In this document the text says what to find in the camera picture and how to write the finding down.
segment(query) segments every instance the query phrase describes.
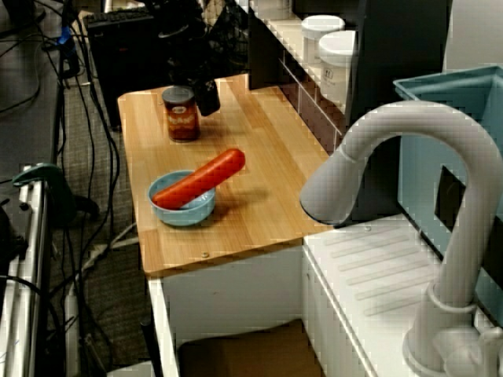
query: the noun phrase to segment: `white faucet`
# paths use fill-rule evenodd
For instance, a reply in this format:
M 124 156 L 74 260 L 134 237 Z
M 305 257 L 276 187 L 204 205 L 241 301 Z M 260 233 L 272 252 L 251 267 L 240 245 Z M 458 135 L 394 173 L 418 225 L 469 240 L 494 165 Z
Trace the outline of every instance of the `white faucet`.
M 342 223 L 354 206 L 374 148 L 403 134 L 442 141 L 461 157 L 468 175 L 442 268 L 406 335 L 404 357 L 421 377 L 495 377 L 503 331 L 493 328 L 479 335 L 472 326 L 476 310 L 472 301 L 503 192 L 503 159 L 492 137 L 476 121 L 427 101 L 381 106 L 348 130 L 341 146 L 304 185 L 300 202 L 312 218 Z

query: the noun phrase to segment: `faucet spout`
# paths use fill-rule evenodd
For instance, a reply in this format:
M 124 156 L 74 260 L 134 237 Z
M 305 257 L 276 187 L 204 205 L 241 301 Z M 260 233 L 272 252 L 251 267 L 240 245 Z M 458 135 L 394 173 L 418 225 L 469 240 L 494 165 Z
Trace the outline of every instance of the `faucet spout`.
M 468 184 L 434 292 L 449 306 L 465 307 L 475 285 L 503 191 L 503 160 L 492 137 L 473 119 L 444 104 L 402 101 L 361 117 L 343 143 L 300 193 L 313 218 L 338 224 L 350 214 L 366 160 L 377 145 L 404 134 L 433 137 L 461 157 Z

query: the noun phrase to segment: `white container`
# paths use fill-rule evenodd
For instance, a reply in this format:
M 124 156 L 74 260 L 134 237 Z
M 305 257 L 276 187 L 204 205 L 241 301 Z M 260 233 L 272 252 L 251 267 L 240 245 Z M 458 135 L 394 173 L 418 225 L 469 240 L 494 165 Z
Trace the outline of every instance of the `white container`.
M 306 64 L 320 63 L 318 42 L 321 37 L 334 31 L 344 30 L 344 20 L 337 16 L 311 16 L 302 21 L 303 61 Z
M 354 55 L 354 31 L 327 34 L 319 41 L 321 95 L 333 103 L 346 103 L 347 86 Z

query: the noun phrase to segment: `wooden countertop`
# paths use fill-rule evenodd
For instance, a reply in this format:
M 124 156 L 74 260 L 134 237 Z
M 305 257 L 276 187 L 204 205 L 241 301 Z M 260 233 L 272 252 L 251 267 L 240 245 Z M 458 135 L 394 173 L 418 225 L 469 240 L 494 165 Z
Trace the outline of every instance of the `wooden countertop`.
M 167 136 L 163 88 L 119 99 L 143 269 L 168 276 L 300 245 L 332 229 L 309 218 L 299 203 L 308 177 L 328 158 L 277 88 L 248 91 L 246 75 L 217 80 L 221 108 L 200 117 L 197 141 Z M 213 213 L 198 225 L 173 227 L 152 212 L 147 190 L 173 170 L 196 169 L 228 148 L 246 166 L 217 188 Z

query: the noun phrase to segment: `white cabinet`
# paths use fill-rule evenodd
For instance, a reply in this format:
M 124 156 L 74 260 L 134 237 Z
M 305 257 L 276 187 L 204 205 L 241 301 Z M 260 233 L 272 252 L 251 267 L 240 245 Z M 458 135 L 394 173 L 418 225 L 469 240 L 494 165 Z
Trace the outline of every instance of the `white cabinet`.
M 366 377 L 321 274 L 304 247 L 150 280 L 165 376 L 185 342 L 302 319 L 326 377 Z
M 341 323 L 331 290 L 306 251 L 303 255 L 303 323 L 327 377 L 367 377 Z

